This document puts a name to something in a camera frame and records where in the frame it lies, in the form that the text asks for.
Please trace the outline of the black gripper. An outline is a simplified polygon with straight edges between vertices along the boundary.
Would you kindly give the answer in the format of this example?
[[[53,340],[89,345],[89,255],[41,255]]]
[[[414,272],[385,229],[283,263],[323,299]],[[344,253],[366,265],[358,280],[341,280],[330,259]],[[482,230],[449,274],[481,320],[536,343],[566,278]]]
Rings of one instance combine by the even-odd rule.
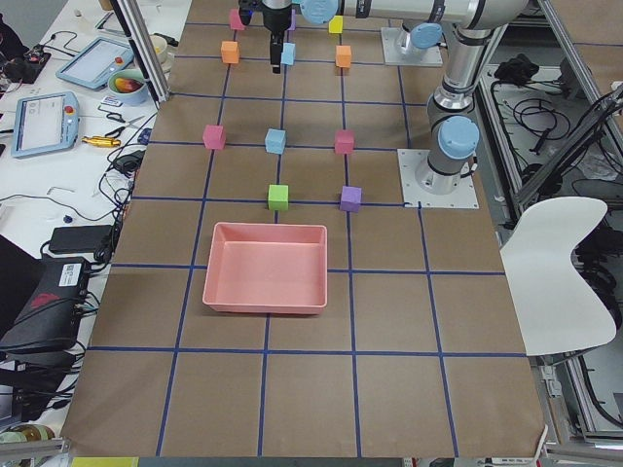
[[[283,52],[284,32],[291,26],[291,0],[262,0],[263,24],[271,31],[270,64],[274,74],[279,73]]]

